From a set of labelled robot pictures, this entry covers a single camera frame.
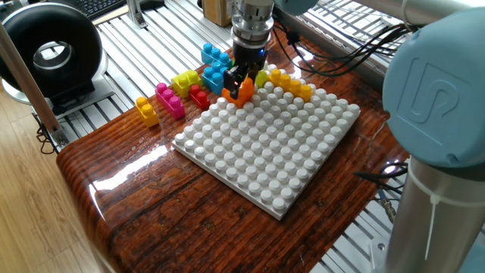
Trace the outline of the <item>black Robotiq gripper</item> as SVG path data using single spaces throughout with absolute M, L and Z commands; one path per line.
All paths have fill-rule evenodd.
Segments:
M 244 76 L 255 82 L 263 68 L 268 52 L 264 46 L 247 48 L 238 43 L 233 44 L 234 66 L 224 72 L 224 88 L 232 99 L 237 99 Z

